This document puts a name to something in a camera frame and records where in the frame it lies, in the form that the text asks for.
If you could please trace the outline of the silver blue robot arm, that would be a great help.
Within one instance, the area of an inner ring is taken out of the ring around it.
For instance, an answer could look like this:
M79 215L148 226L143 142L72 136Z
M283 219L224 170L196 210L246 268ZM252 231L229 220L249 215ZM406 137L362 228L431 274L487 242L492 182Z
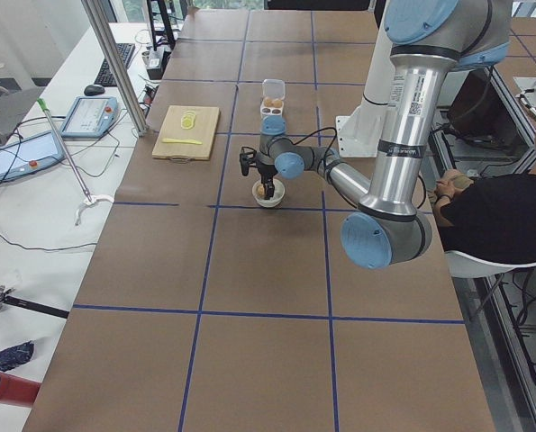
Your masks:
M341 244L358 266L377 269L413 260L432 240L426 217L413 205L432 119L446 75L491 67L507 54L509 1L390 1L382 29L393 46L395 72L366 178L331 148L296 145L277 116L263 119L259 149L240 154L241 171L259 171L265 196L274 177L294 179L314 171L356 208L341 227Z

